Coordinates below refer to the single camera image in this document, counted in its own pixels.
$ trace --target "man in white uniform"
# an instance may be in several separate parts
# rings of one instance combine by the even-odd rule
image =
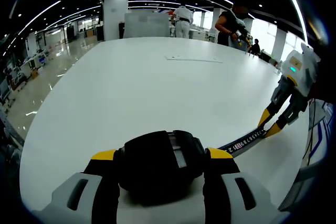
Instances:
[[[189,9],[187,9],[185,5],[181,5],[178,9],[174,11],[171,22],[173,22],[174,17],[176,17],[176,37],[189,39],[190,25],[194,21],[193,13]]]

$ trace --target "person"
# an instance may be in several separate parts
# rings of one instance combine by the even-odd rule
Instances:
[[[259,47],[259,40],[258,39],[254,40],[254,45],[252,45],[250,47],[248,52],[250,52],[251,54],[254,54],[254,55],[260,54],[260,47]]]
[[[218,44],[229,46],[229,37],[233,41],[237,40],[238,36],[235,30],[237,26],[236,18],[244,19],[247,15],[248,8],[239,3],[235,3],[232,9],[223,11],[215,25],[219,31]]]
[[[175,21],[175,31],[177,38],[186,38],[189,39],[189,30],[190,25],[193,23],[193,13],[182,4],[179,8],[177,8],[172,17],[171,22],[173,23],[174,18]]]

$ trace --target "black strap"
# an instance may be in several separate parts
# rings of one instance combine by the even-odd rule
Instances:
[[[189,19],[187,19],[187,18],[180,18],[180,20],[179,21],[187,21],[188,23],[190,23],[190,20]]]

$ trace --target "yellow plastic part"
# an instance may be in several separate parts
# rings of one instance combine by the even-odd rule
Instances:
[[[268,109],[265,109],[263,115],[260,118],[258,127],[262,125],[262,123],[270,116],[271,114],[268,112]]]
[[[91,159],[96,160],[113,160],[113,156],[116,150],[109,150],[105,152],[98,152],[95,156],[93,156]]]
[[[287,78],[290,79],[294,83],[295,86],[298,85],[292,76],[287,76]]]
[[[215,149],[215,148],[208,148],[210,151],[211,158],[233,158],[230,154],[226,151]]]
[[[272,125],[272,127],[269,129],[269,131],[266,133],[265,137],[269,137],[269,136],[272,136],[278,132],[280,132],[281,129],[280,127],[275,123]]]

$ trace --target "white shirt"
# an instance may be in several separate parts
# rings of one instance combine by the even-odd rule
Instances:
[[[178,9],[174,11],[176,15],[176,21],[180,20],[180,18],[187,18],[190,20],[190,24],[193,23],[193,13],[191,10],[187,9],[185,6],[180,6]]]

